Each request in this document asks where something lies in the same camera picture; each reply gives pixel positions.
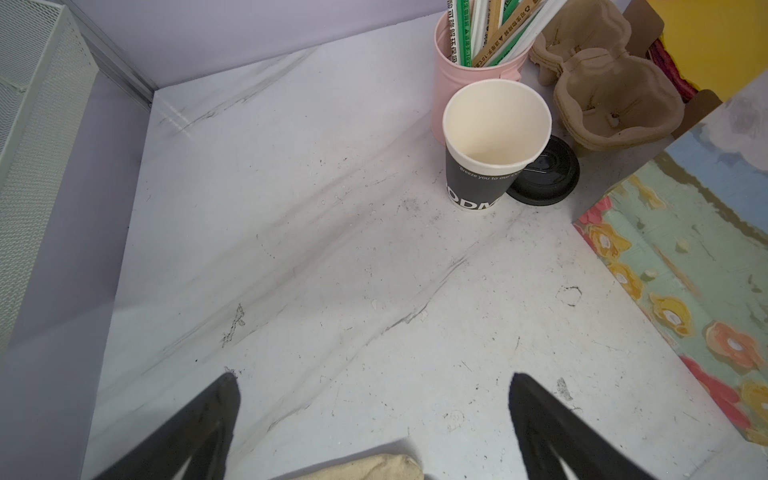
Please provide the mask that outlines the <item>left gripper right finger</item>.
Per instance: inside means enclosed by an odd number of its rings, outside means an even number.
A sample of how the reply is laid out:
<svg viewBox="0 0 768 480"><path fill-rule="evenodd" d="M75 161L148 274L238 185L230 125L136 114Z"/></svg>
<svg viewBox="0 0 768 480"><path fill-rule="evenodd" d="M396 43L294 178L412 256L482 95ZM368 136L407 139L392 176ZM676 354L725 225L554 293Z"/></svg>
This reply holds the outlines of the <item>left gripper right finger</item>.
<svg viewBox="0 0 768 480"><path fill-rule="evenodd" d="M530 375L513 375L508 408L530 479L650 479Z"/></svg>

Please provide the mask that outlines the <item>black plastic cup lid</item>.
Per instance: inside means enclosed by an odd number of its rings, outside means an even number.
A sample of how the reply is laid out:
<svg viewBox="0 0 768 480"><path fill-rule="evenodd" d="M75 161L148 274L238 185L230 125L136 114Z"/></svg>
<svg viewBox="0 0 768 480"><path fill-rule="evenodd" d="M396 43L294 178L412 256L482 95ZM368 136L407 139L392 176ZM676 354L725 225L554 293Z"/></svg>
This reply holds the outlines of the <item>black plastic cup lid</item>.
<svg viewBox="0 0 768 480"><path fill-rule="evenodd" d="M506 193L526 205L554 205L571 194L580 173L574 150L551 135L543 152L520 172Z"/></svg>

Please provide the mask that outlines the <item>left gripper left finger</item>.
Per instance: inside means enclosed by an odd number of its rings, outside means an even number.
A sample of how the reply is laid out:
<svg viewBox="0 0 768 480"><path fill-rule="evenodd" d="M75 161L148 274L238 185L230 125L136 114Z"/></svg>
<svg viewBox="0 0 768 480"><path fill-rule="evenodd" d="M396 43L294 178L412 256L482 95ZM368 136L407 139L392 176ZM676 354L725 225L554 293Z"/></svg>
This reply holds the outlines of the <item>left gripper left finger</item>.
<svg viewBox="0 0 768 480"><path fill-rule="evenodd" d="M236 376L226 372L100 479L222 479L240 408Z"/></svg>

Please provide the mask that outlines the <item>brown pulp cup carrier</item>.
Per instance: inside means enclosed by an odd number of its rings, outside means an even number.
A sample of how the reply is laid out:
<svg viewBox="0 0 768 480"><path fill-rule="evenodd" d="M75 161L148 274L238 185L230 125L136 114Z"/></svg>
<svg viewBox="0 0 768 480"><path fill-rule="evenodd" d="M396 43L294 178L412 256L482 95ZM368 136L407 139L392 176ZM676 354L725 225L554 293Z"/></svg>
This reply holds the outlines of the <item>brown pulp cup carrier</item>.
<svg viewBox="0 0 768 480"><path fill-rule="evenodd" d="M632 27L611 1L568 1L530 51L539 83L554 87L560 121L591 151L663 139L684 119L684 103L663 71L628 50Z"/></svg>

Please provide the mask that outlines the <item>green paper takeout bag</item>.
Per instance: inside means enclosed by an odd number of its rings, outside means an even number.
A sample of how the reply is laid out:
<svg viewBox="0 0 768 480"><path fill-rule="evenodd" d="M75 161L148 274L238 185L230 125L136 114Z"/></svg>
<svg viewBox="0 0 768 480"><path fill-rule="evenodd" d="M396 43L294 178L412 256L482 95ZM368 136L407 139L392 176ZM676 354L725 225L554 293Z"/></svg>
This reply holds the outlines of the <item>green paper takeout bag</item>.
<svg viewBox="0 0 768 480"><path fill-rule="evenodd" d="M749 442L767 442L767 78L575 221Z"/></svg>

